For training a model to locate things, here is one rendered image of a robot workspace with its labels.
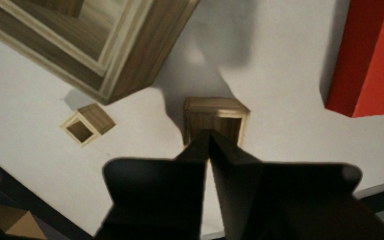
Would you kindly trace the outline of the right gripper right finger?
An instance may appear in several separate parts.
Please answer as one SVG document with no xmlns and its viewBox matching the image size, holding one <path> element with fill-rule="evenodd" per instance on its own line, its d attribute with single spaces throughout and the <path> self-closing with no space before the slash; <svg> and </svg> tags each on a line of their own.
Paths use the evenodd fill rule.
<svg viewBox="0 0 384 240">
<path fill-rule="evenodd" d="M 345 162 L 262 161 L 216 130 L 208 130 L 209 159 L 226 240 L 251 239 L 273 190 L 348 190 L 353 194 L 363 178 L 358 166 Z"/>
</svg>

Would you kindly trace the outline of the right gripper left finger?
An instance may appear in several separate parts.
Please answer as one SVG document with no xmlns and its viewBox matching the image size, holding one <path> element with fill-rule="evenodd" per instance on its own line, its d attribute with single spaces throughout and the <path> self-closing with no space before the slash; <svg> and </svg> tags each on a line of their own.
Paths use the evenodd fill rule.
<svg viewBox="0 0 384 240">
<path fill-rule="evenodd" d="M 189 202 L 191 234 L 199 234 L 200 240 L 209 142 L 209 130 L 203 129 L 175 158 L 121 156 L 107 161 L 101 173 L 112 203 L 118 197 Z"/>
</svg>

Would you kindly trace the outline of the red flat rectangular block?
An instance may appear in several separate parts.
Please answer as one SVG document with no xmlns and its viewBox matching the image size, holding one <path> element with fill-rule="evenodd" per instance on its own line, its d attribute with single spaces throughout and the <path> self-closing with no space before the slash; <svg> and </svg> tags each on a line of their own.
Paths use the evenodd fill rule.
<svg viewBox="0 0 384 240">
<path fill-rule="evenodd" d="M 384 0 L 350 0 L 325 109 L 384 115 Z"/>
</svg>

